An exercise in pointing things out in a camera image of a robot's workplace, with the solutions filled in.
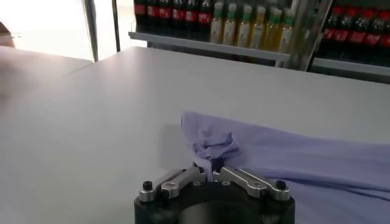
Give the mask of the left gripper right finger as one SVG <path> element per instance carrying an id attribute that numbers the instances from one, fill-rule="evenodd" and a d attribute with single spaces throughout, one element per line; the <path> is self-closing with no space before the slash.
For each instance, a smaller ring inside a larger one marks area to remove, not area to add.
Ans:
<path id="1" fill-rule="evenodd" d="M 276 201 L 288 201 L 290 189 L 285 181 L 271 181 L 262 176 L 256 176 L 253 172 L 245 169 L 222 167 L 214 171 L 215 181 L 229 181 L 243 188 L 253 198 L 270 196 Z"/>

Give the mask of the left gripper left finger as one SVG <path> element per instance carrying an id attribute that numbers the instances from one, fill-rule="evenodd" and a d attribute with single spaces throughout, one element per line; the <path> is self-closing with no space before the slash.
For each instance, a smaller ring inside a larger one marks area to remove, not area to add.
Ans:
<path id="1" fill-rule="evenodd" d="M 144 181 L 138 193 L 142 202 L 152 202 L 164 195 L 167 199 L 176 198 L 180 191 L 192 182 L 204 182 L 206 174 L 200 167 L 174 169 L 155 181 Z"/>

